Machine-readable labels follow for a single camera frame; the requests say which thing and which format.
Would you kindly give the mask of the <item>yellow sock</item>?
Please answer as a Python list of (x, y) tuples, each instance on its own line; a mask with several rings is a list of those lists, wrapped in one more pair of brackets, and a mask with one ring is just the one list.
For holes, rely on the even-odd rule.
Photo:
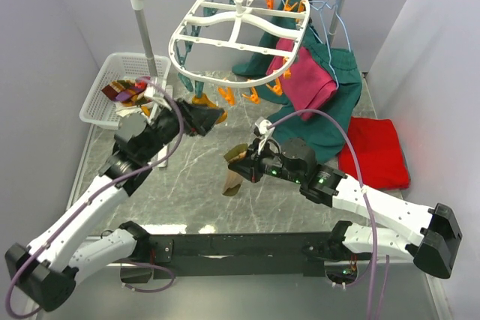
[(208, 96), (204, 93), (202, 93), (200, 96), (194, 95), (192, 97), (191, 102), (192, 102), (192, 104), (195, 104), (195, 105), (198, 105), (198, 106), (207, 106), (208, 108), (222, 110), (223, 113), (219, 117), (219, 119), (216, 121), (216, 124), (220, 124), (227, 119), (227, 116), (228, 116), (227, 111), (224, 110), (223, 108), (220, 108), (216, 103), (213, 103), (211, 100), (209, 100)]

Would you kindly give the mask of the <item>white sock black stripes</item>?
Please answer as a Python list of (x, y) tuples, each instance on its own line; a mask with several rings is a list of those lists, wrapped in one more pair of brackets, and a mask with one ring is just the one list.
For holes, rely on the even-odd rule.
[(146, 118), (149, 118), (151, 115), (151, 110), (148, 106), (129, 106), (129, 107), (117, 107), (115, 109), (117, 116), (124, 118), (132, 114), (141, 114)]

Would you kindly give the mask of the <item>maroon orange striped sock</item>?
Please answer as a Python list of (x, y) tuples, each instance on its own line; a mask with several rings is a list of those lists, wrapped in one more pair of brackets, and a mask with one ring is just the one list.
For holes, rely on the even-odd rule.
[(115, 102), (115, 97), (123, 92), (128, 91), (134, 94), (143, 92), (143, 87), (140, 88), (138, 85), (135, 85), (135, 82), (132, 80), (118, 80), (113, 81), (101, 89), (101, 92), (112, 102)]

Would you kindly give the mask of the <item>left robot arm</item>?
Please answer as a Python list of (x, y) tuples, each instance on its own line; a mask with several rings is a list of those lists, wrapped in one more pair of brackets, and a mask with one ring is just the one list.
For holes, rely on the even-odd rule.
[(113, 153), (84, 194), (47, 231), (24, 247), (5, 253), (11, 278), (46, 312), (58, 309), (87, 277), (112, 262), (128, 259), (147, 265), (152, 254), (150, 234), (133, 222), (88, 246), (83, 241), (110, 211), (129, 199), (153, 169), (152, 158), (183, 135), (205, 136), (224, 114), (218, 107), (178, 99), (153, 119), (133, 113), (120, 120)]

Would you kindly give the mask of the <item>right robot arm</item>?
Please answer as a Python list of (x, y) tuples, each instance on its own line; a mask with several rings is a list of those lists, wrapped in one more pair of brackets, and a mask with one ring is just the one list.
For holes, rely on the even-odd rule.
[(410, 260), (433, 277), (451, 277), (463, 235), (449, 206), (418, 205), (362, 185), (353, 176), (318, 163), (302, 139), (291, 139), (276, 151), (269, 144), (255, 139), (232, 148), (224, 156), (228, 169), (251, 183), (264, 175), (295, 183), (315, 204), (370, 220), (370, 226), (342, 222), (334, 227), (326, 249), (335, 259), (352, 253), (394, 256)]

